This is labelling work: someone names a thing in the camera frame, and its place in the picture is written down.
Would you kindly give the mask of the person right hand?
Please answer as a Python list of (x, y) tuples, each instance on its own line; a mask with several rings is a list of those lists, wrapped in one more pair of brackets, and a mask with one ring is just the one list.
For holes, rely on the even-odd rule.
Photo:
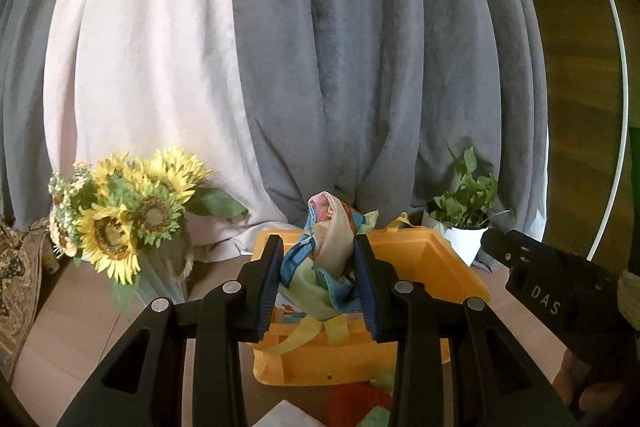
[(587, 386), (588, 374), (585, 367), (572, 351), (566, 350), (552, 386), (566, 405), (577, 399), (582, 412), (605, 413), (623, 393), (626, 384), (598, 381)]

